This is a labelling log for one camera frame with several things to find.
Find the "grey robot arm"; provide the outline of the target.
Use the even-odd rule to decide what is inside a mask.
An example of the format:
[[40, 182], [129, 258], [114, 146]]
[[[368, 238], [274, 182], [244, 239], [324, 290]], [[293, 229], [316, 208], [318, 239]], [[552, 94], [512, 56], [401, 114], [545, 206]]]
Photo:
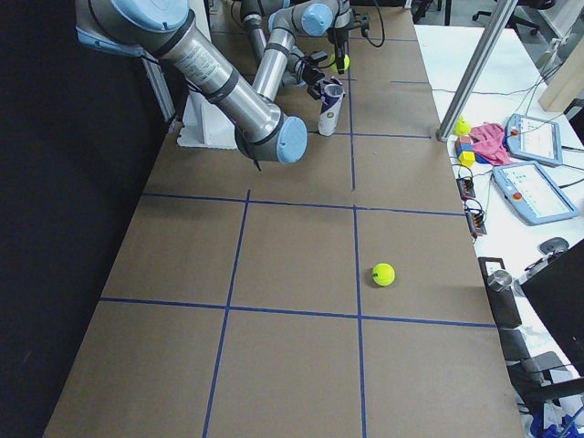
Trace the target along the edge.
[[334, 66], [348, 69], [346, 50], [349, 27], [356, 17], [348, 1], [243, 1], [240, 21], [255, 55], [257, 72], [253, 88], [269, 101], [275, 99], [292, 61], [299, 36], [326, 35], [334, 46]]
[[285, 164], [299, 161], [308, 144], [305, 122], [274, 102], [285, 73], [306, 82], [314, 98], [328, 84], [318, 59], [297, 49], [297, 37], [327, 37], [335, 48], [334, 66], [343, 73], [350, 31], [366, 36], [370, 22], [348, 1], [244, 1], [240, 18], [258, 63], [248, 83], [198, 28], [186, 1], [77, 1], [75, 7], [82, 45], [172, 63], [235, 125], [235, 143], [244, 156]]

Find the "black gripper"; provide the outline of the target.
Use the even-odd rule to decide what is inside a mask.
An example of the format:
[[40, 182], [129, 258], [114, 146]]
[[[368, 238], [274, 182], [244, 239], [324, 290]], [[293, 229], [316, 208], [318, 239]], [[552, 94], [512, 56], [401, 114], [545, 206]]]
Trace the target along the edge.
[[[321, 98], [321, 83], [325, 79], [325, 74], [319, 68], [319, 64], [327, 59], [328, 54], [326, 52], [313, 52], [301, 58], [300, 78], [306, 83], [308, 95], [313, 99]], [[334, 46], [331, 70], [335, 73], [340, 72], [340, 48], [338, 45]]]
[[365, 13], [348, 12], [336, 19], [335, 25], [327, 30], [329, 43], [339, 46], [339, 74], [346, 70], [345, 43], [349, 40], [352, 30], [358, 29], [362, 37], [366, 37], [370, 30], [370, 15]]

